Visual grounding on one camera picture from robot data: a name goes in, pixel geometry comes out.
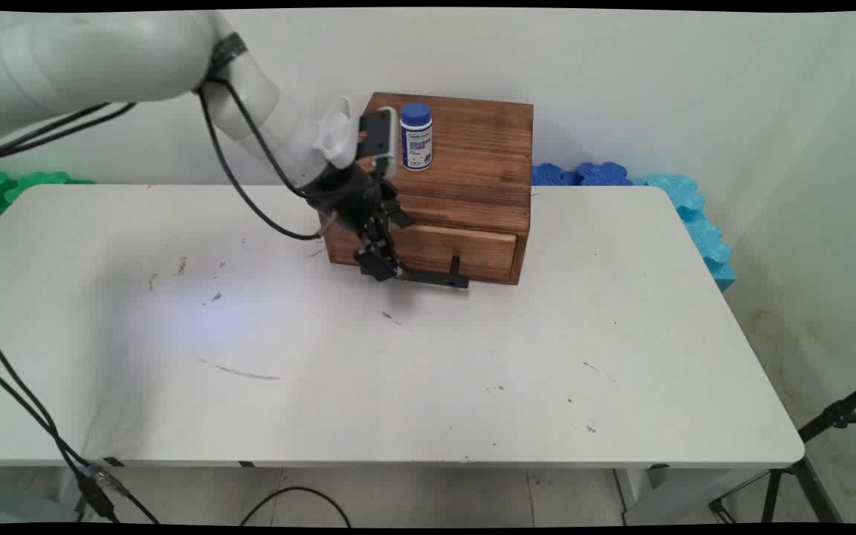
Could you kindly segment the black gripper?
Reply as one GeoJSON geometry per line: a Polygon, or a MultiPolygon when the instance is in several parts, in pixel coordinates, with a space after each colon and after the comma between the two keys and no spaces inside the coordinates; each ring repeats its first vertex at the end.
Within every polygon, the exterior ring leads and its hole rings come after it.
{"type": "Polygon", "coordinates": [[[397,277],[402,268],[391,226],[407,228],[413,224],[391,182],[397,170],[387,163],[377,163],[370,172],[357,163],[346,169],[328,165],[305,186],[310,207],[335,217],[336,223],[350,233],[357,233],[359,248],[354,260],[364,274],[380,283],[397,277]]]}

